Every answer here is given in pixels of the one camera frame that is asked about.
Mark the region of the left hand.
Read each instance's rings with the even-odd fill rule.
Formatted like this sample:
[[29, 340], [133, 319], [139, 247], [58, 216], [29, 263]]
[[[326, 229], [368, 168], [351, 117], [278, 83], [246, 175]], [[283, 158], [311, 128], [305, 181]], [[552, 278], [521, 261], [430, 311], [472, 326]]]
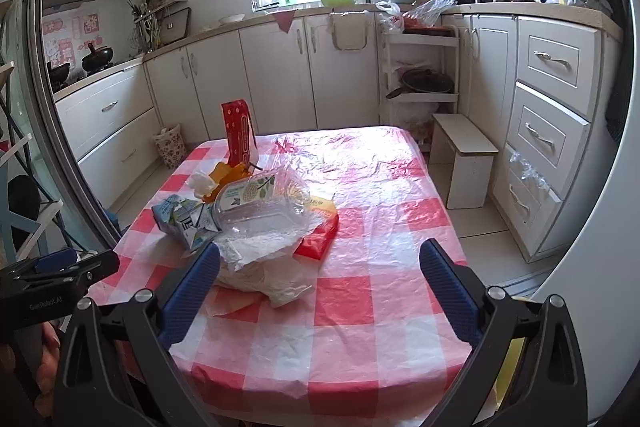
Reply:
[[42, 355], [36, 372], [36, 382], [42, 395], [48, 395], [54, 388], [58, 361], [60, 361], [61, 341], [50, 322], [41, 324]]

